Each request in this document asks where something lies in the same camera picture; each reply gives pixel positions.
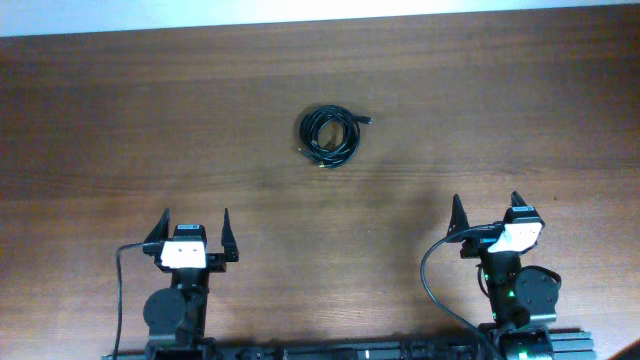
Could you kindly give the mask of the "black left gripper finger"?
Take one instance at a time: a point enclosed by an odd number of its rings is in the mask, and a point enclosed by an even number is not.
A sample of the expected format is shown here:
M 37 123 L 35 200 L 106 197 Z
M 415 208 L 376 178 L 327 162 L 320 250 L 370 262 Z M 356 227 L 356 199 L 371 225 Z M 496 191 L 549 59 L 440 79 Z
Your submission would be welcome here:
M 169 239 L 170 209 L 166 208 L 159 221 L 147 235 L 143 242 L 143 253 L 148 256 L 158 256 Z
M 225 209 L 223 218 L 223 227 L 221 231 L 221 245 L 224 249 L 226 262 L 239 261 L 239 249 L 231 228 L 229 210 Z

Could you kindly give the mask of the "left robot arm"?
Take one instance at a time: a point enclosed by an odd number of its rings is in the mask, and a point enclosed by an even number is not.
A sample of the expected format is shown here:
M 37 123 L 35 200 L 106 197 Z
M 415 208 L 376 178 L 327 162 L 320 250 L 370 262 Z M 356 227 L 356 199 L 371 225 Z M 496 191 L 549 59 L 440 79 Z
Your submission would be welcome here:
M 147 359 L 214 359 L 213 340 L 205 337 L 209 278 L 224 273 L 239 260 L 239 250 L 225 211 L 218 253 L 209 253 L 202 224 L 179 224 L 169 231 L 170 212 L 144 241 L 143 253 L 154 258 L 159 270 L 171 275 L 170 285 L 155 291 L 146 301 L 143 318 L 149 328 Z

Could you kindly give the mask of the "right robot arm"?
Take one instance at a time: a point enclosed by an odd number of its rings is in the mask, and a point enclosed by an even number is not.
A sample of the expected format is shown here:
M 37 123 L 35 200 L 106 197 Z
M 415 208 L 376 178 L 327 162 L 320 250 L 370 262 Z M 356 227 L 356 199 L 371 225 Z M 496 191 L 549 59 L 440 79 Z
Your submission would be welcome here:
M 547 268 L 521 263 L 521 256 L 537 246 L 544 227 L 539 212 L 518 192 L 511 194 L 511 205 L 501 220 L 474 227 L 461 198 L 453 196 L 448 234 L 462 244 L 461 258 L 480 261 L 493 322 L 481 325 L 479 332 L 491 359 L 554 357 L 547 325 L 557 319 L 561 277 Z

